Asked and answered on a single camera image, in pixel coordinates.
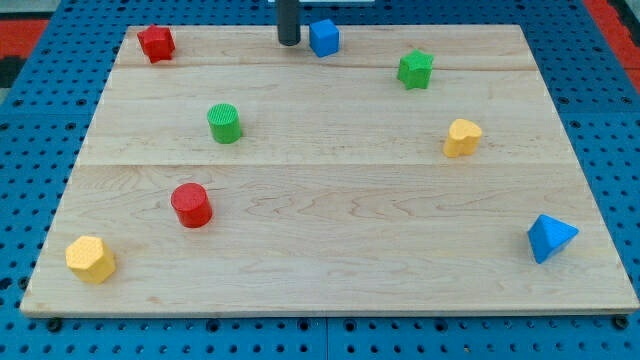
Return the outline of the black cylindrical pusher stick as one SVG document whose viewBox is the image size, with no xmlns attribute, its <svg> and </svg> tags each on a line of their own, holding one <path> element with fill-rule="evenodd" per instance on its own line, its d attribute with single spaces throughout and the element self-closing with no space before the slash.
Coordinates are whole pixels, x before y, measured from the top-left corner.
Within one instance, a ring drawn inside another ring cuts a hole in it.
<svg viewBox="0 0 640 360">
<path fill-rule="evenodd" d="M 299 0 L 276 0 L 278 41 L 284 46 L 300 42 Z"/>
</svg>

